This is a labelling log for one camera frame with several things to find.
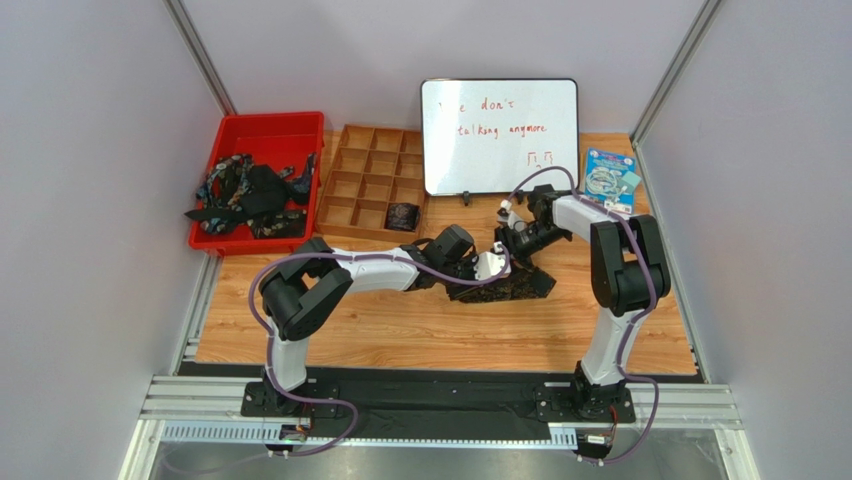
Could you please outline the black gold key pattern tie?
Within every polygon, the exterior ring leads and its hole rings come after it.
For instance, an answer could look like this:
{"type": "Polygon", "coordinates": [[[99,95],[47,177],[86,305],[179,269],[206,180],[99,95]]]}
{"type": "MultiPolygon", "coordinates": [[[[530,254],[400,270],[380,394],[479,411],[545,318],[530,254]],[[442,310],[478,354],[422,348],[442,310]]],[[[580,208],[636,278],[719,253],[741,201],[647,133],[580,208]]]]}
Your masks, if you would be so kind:
{"type": "Polygon", "coordinates": [[[484,285],[490,301],[487,303],[546,298],[556,279],[539,267],[513,271],[507,277],[484,285]]]}

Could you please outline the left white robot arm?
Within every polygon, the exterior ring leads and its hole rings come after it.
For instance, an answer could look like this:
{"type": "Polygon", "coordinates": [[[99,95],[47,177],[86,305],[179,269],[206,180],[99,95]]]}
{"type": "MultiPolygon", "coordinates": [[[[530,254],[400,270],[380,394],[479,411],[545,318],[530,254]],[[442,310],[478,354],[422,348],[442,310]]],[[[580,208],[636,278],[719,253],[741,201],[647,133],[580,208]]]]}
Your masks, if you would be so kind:
{"type": "Polygon", "coordinates": [[[309,339],[348,295],[436,284],[485,287],[506,277],[510,263],[502,243],[476,252],[471,235],[458,225],[386,251],[347,251],[311,239],[264,267],[250,286],[250,311],[267,333],[266,378],[284,396],[306,381],[309,339]]]}

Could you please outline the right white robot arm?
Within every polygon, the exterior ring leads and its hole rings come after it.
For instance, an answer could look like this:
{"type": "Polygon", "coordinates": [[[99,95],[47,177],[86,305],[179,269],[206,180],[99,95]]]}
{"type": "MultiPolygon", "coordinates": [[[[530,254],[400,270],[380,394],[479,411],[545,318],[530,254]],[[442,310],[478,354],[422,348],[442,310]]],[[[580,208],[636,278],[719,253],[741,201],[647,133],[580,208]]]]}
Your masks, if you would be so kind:
{"type": "Polygon", "coordinates": [[[505,199],[495,236],[521,262],[561,238],[590,247],[592,291],[599,314],[590,346],[578,362],[572,407],[592,418],[626,398],[626,360],[638,330],[671,289],[659,225],[651,215],[609,210],[586,195],[539,186],[528,197],[534,214],[525,223],[505,199]]]}

